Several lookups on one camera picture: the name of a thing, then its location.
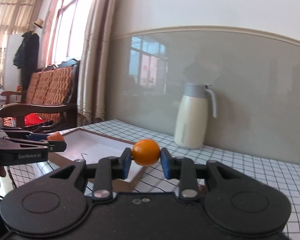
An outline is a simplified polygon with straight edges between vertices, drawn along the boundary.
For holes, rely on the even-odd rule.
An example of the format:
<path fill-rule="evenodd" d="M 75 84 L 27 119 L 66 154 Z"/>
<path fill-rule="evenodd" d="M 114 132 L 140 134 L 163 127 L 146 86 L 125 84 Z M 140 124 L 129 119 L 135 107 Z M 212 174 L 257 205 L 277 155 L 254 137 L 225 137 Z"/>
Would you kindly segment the carrot chunk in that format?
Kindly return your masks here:
<path fill-rule="evenodd" d="M 46 137 L 48 141 L 65 141 L 60 132 L 55 132 Z"/>

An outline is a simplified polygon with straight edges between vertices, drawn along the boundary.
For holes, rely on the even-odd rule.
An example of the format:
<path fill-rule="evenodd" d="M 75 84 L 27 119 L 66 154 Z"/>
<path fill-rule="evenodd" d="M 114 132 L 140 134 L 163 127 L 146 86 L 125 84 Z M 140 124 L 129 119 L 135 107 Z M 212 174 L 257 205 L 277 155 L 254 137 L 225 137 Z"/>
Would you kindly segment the orange kumquat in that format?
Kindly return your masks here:
<path fill-rule="evenodd" d="M 160 147 L 151 139 L 140 140 L 132 148 L 132 158 L 140 166 L 153 165 L 160 158 Z"/>

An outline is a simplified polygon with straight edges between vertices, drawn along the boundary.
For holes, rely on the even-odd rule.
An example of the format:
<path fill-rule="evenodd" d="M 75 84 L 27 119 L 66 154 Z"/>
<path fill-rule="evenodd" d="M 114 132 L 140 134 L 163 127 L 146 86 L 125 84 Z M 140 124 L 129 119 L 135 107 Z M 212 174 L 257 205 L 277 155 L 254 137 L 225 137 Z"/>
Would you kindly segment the brown cardboard box tray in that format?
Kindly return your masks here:
<path fill-rule="evenodd" d="M 132 148 L 131 141 L 118 139 L 98 132 L 88 131 L 83 128 L 66 132 L 63 138 L 67 144 L 64 152 L 49 153 L 49 161 L 59 167 L 69 165 L 77 159 L 84 159 L 87 164 L 98 163 L 105 157 L 119 157 L 125 148 Z M 139 179 L 142 178 L 146 168 L 132 162 L 128 178 L 113 181 L 114 192 L 132 192 Z"/>

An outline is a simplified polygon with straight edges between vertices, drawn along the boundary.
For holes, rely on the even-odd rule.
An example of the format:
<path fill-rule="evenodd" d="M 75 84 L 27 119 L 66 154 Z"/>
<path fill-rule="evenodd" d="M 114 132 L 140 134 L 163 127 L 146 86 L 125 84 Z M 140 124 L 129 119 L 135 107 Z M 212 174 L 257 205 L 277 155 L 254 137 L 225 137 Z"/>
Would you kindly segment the cream thermos jug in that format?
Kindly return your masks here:
<path fill-rule="evenodd" d="M 179 105 L 174 142 L 187 149 L 202 146 L 206 137 L 209 102 L 211 98 L 212 116 L 217 118 L 217 100 L 211 85 L 186 83 Z"/>

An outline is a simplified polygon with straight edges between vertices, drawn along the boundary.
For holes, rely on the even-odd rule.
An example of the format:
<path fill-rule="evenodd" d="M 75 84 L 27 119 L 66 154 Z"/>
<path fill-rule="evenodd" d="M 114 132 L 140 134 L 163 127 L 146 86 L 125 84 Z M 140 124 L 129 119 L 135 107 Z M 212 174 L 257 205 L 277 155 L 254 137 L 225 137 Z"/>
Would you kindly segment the wooden sofa orange cushions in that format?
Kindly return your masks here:
<path fill-rule="evenodd" d="M 0 117 L 16 118 L 17 128 L 31 132 L 51 133 L 76 127 L 79 66 L 78 59 L 50 65 L 32 74 L 26 91 L 4 91 L 7 103 L 0 109 Z M 45 122 L 25 127 L 24 118 L 31 113 L 37 113 Z"/>

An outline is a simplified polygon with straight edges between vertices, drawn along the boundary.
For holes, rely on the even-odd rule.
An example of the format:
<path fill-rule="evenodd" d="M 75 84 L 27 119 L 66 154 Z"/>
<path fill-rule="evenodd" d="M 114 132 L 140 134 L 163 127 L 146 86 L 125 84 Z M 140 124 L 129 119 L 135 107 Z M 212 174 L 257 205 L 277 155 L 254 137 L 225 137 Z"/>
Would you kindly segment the white refrigerator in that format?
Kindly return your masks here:
<path fill-rule="evenodd" d="M 8 36 L 2 79 L 4 90 L 16 91 L 21 85 L 20 70 L 13 64 L 13 59 L 22 41 L 22 33 Z"/>

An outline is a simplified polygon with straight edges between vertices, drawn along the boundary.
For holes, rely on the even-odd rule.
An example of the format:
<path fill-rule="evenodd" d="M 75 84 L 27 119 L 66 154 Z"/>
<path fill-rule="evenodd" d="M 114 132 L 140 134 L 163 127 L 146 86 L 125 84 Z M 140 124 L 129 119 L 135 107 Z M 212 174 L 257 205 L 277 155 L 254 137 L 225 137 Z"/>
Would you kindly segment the dark coat on rack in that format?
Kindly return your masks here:
<path fill-rule="evenodd" d="M 28 31 L 22 38 L 22 43 L 14 55 L 13 65 L 21 70 L 21 85 L 23 91 L 26 91 L 31 76 L 38 67 L 39 36 L 33 31 Z"/>

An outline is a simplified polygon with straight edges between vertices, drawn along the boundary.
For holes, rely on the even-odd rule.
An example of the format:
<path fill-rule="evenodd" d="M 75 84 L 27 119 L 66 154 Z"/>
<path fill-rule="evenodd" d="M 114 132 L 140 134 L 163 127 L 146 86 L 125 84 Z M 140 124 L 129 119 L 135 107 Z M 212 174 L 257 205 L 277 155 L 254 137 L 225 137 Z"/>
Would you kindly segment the beige curtain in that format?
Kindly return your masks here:
<path fill-rule="evenodd" d="M 117 0 L 93 0 L 85 28 L 77 92 L 77 125 L 103 121 L 111 28 Z"/>

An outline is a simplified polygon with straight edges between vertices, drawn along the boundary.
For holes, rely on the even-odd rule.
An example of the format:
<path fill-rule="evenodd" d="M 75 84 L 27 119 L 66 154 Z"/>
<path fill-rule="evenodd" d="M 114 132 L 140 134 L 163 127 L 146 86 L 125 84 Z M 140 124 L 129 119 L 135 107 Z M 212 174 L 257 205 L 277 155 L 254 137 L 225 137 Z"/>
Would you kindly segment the straw hat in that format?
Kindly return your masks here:
<path fill-rule="evenodd" d="M 33 25 L 35 28 L 39 28 L 39 29 L 43 29 L 43 26 L 44 26 L 44 20 L 41 19 L 41 18 L 38 18 L 37 20 L 35 20 L 33 22 Z"/>

